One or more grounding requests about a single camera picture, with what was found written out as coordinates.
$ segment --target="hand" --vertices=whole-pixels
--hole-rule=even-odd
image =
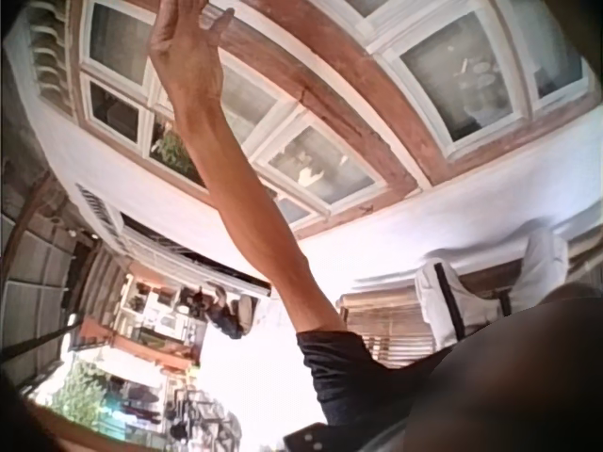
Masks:
[[[209,30],[199,17],[208,0],[161,0],[149,55],[173,105],[176,122],[204,105],[220,105],[222,67],[218,44],[235,11],[227,9]]]

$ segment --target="green foliage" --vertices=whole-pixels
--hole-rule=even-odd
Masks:
[[[50,408],[88,428],[95,428],[106,390],[98,382],[105,375],[94,364],[75,360],[65,384],[54,395]]]
[[[158,144],[151,152],[152,158],[187,177],[195,184],[205,186],[199,172],[188,156],[185,144],[178,135],[169,131],[159,140]]]

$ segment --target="white wall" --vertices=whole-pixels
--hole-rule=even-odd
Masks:
[[[37,94],[24,34],[6,41],[24,107],[60,182],[84,218],[109,239],[75,189],[80,183],[127,215],[207,257],[257,275],[217,212],[156,178],[58,115]],[[519,257],[533,223],[566,236],[601,221],[603,107],[524,149],[369,218],[301,243],[318,281],[336,299],[353,281],[407,277],[446,250],[466,270]],[[582,224],[571,218],[592,207]]]

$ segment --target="black sleeve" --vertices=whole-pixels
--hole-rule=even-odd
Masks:
[[[317,399],[332,426],[351,424],[381,407],[412,401],[449,349],[401,369],[377,363],[362,338],[349,331],[298,334]]]

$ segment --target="raised arm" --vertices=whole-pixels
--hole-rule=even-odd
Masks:
[[[285,219],[236,142],[220,105],[220,35],[234,12],[199,27],[207,0],[162,0],[150,55],[176,127],[241,254],[278,290],[295,330],[344,331]]]

